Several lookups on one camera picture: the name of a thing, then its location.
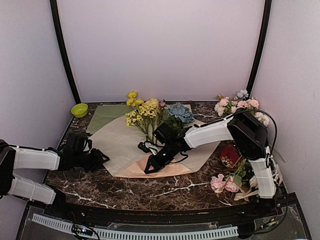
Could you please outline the bright yellow flower stem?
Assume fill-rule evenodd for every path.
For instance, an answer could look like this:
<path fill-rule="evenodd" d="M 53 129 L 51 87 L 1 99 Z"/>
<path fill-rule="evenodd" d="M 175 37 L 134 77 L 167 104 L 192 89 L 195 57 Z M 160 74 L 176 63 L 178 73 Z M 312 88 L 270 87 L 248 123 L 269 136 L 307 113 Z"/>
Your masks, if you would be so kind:
<path fill-rule="evenodd" d="M 130 91 L 127 95 L 126 105 L 132 108 L 132 111 L 126 113 L 126 126 L 137 127 L 145 135 L 148 134 L 148 122 L 144 117 L 144 101 L 138 98 L 136 91 Z"/>

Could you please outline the small yellow blossom sprig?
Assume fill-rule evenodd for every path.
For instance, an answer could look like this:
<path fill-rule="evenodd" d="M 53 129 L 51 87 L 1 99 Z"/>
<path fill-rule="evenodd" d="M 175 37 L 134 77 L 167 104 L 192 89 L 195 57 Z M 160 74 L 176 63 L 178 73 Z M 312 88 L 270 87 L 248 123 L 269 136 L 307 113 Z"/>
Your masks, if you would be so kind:
<path fill-rule="evenodd" d="M 155 129 L 158 121 L 158 108 L 150 105 L 134 107 L 133 111 L 126 113 L 126 126 L 138 128 L 146 138 Z"/>

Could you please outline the blue fake flower stem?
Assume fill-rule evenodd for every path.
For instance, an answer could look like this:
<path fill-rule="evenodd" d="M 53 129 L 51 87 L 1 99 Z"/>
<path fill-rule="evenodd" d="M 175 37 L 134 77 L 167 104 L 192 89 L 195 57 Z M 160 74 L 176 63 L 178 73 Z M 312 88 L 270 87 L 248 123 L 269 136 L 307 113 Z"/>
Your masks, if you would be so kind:
<path fill-rule="evenodd" d="M 185 125 L 195 121 L 191 110 L 179 102 L 168 107 L 164 111 L 162 119 L 165 124 L 177 133 L 180 133 Z"/>

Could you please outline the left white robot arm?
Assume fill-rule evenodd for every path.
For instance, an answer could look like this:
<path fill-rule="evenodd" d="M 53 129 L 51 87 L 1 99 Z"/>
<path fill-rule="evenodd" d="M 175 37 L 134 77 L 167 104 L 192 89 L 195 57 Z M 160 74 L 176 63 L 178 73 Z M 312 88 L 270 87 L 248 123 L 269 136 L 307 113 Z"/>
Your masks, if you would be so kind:
<path fill-rule="evenodd" d="M 34 182 L 14 173 L 17 169 L 38 169 L 68 171 L 83 168 L 94 172 L 110 158 L 92 147 L 92 140 L 75 136 L 67 140 L 61 150 L 53 147 L 34 148 L 8 144 L 0 141 L 0 196 L 12 195 L 30 201 L 51 205 L 51 210 L 60 218 L 67 218 L 70 206 L 57 196 L 64 196 L 59 190 Z"/>

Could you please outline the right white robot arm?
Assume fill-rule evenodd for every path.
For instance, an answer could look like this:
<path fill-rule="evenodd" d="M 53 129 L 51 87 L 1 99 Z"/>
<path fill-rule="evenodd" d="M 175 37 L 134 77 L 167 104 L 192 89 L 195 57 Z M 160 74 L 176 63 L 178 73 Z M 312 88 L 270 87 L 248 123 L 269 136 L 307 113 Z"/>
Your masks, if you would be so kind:
<path fill-rule="evenodd" d="M 255 213 L 266 217 L 275 208 L 272 200 L 276 194 L 275 165 L 272 160 L 274 145 L 269 144 L 268 130 L 251 109 L 239 108 L 220 120 L 184 128 L 175 132 L 161 123 L 153 136 L 163 144 L 148 157 L 144 173 L 156 173 L 168 165 L 177 154 L 220 141 L 234 141 L 242 156 L 250 163 L 257 180 L 258 195 L 263 200 L 255 205 Z"/>

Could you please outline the pale yellow flower stem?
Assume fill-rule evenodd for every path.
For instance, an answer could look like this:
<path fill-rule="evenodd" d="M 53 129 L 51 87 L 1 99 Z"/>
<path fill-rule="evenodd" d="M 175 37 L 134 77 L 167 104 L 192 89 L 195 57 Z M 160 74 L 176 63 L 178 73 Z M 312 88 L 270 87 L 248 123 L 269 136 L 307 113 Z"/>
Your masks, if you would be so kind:
<path fill-rule="evenodd" d="M 154 137 L 152 132 L 158 127 L 159 122 L 161 121 L 161 107 L 159 100 L 156 98 L 150 98 L 147 100 L 144 105 L 145 113 L 143 114 L 148 123 L 148 136 L 151 141 Z"/>

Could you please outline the dusty pink rose stem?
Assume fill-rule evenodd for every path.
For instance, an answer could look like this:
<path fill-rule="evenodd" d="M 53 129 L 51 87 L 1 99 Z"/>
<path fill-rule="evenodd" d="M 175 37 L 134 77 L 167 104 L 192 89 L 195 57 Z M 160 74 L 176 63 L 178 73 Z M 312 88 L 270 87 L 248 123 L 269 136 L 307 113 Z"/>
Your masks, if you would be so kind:
<path fill-rule="evenodd" d="M 161 101 L 159 101 L 159 117 L 162 119 L 164 116 L 164 113 L 166 111 L 166 107 L 167 107 L 167 103 L 166 101 L 163 99 Z"/>

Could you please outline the beige wrapping paper sheet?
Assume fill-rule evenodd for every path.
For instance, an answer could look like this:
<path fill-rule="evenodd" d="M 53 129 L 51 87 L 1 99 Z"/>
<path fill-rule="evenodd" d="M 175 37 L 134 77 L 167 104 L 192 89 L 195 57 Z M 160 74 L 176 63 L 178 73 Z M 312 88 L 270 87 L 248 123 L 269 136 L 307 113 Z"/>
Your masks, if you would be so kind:
<path fill-rule="evenodd" d="M 113 177 L 119 178 L 164 178 L 195 173 L 207 162 L 219 142 L 206 144 L 188 151 L 188 158 L 180 163 L 166 165 L 156 173 L 144 170 L 149 154 L 138 148 L 145 135 L 136 127 L 126 125 L 126 116 L 119 117 L 94 133 L 92 146 L 109 157 L 103 164 Z"/>

